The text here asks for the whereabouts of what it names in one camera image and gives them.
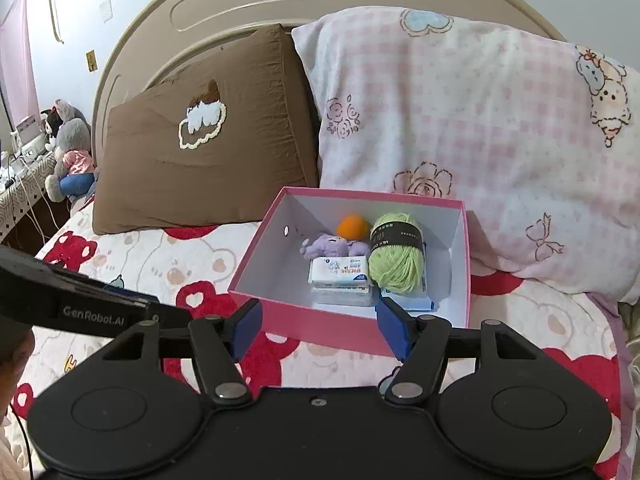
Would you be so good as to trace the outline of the person left hand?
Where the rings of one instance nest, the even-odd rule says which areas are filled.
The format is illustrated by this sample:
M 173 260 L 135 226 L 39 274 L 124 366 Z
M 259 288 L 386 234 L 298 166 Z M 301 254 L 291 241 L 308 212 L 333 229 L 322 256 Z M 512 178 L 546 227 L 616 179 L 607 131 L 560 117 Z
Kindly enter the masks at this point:
M 1 419 L 6 417 L 26 364 L 35 348 L 35 336 L 29 330 L 21 341 L 1 357 Z

